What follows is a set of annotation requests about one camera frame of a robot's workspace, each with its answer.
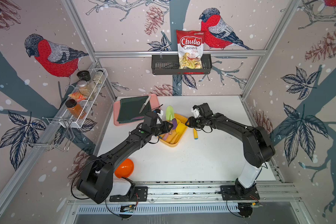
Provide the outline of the purple shovel pink handle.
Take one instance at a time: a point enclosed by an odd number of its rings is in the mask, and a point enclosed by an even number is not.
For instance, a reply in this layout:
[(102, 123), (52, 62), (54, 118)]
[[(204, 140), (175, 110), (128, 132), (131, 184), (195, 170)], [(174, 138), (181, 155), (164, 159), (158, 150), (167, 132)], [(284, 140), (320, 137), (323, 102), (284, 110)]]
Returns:
[(170, 123), (173, 125), (173, 127), (172, 127), (172, 129), (170, 130), (169, 133), (164, 134), (164, 136), (162, 137), (163, 140), (167, 140), (168, 137), (169, 137), (170, 135), (173, 134), (173, 131), (174, 131), (174, 130), (176, 129), (176, 127), (177, 127), (177, 120), (176, 120), (176, 118), (173, 118), (173, 119), (170, 121)]

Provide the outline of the yellow shovel blue-tipped handle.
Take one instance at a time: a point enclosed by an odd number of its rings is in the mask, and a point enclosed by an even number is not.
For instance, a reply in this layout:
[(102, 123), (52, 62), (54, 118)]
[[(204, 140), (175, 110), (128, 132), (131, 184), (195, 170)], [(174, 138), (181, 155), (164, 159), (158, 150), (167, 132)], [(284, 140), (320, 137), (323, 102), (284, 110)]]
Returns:
[(193, 135), (194, 135), (194, 139), (197, 140), (198, 139), (198, 133), (196, 129), (193, 129)]

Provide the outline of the green shovel wooden handle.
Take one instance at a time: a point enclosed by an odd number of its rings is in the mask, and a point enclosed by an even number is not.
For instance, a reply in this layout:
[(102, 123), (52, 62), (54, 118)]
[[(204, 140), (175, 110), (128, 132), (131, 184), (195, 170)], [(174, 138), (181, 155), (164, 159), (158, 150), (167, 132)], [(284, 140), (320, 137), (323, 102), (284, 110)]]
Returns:
[(175, 118), (174, 108), (169, 105), (166, 109), (166, 121), (172, 121)]

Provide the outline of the yellow plastic storage box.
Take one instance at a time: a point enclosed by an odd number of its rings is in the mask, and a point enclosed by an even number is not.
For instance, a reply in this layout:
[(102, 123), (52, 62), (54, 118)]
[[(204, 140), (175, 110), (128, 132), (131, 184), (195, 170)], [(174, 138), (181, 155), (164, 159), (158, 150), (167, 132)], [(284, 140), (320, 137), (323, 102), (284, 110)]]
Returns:
[[(179, 123), (186, 123), (186, 121), (188, 120), (186, 117), (184, 117), (184, 116), (182, 116), (182, 115), (179, 115), (179, 114), (175, 114), (175, 118), (176, 118), (176, 120), (177, 120), (177, 125), (179, 124)], [(173, 139), (173, 134), (172, 135), (170, 135), (169, 137), (168, 137), (168, 139), (167, 140), (163, 140), (162, 139), (162, 137), (164, 136), (164, 134), (162, 134), (162, 135), (160, 135), (160, 142), (161, 143), (163, 143), (163, 144), (165, 144), (165, 145), (167, 145), (167, 146), (169, 146), (169, 147), (176, 147), (177, 145), (178, 145), (178, 143), (180, 142), (178, 142), (177, 144), (170, 144), (170, 141)]]

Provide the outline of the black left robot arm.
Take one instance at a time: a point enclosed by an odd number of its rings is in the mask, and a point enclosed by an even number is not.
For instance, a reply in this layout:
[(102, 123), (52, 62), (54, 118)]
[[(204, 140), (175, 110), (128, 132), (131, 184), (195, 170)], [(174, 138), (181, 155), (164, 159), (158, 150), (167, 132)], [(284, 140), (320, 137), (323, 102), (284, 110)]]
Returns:
[(169, 133), (173, 124), (162, 121), (155, 112), (148, 112), (144, 121), (118, 146), (100, 156), (92, 155), (86, 160), (85, 166), (77, 179), (76, 188), (97, 204), (104, 202), (114, 192), (116, 195), (126, 195), (132, 186), (120, 187), (114, 180), (114, 172), (135, 151), (150, 143), (153, 136)]

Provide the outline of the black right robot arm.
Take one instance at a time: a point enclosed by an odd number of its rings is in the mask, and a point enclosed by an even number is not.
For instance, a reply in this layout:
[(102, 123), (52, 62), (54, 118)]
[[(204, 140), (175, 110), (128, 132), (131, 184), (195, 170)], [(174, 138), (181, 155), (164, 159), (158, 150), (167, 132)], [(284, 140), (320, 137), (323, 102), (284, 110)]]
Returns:
[(213, 113), (207, 103), (195, 105), (191, 109), (186, 126), (203, 130), (208, 126), (228, 133), (243, 143), (245, 164), (242, 173), (235, 181), (236, 195), (242, 197), (253, 191), (263, 165), (275, 155), (275, 149), (263, 127), (252, 127), (238, 123), (221, 113)]

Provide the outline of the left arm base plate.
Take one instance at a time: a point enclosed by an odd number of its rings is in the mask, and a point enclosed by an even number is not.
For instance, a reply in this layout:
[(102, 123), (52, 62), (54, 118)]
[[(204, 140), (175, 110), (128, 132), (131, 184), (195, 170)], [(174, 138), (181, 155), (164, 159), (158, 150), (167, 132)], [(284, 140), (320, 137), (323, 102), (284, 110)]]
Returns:
[(146, 186), (131, 187), (128, 193), (124, 196), (110, 196), (109, 202), (146, 202), (147, 192), (148, 187)]

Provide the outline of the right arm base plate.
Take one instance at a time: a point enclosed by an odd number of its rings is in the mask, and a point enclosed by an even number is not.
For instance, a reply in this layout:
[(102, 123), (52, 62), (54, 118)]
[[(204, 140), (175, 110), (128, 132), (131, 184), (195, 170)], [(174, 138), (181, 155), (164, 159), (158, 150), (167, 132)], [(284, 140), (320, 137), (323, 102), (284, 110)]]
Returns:
[(256, 185), (248, 189), (240, 185), (221, 185), (220, 192), (224, 201), (260, 200)]

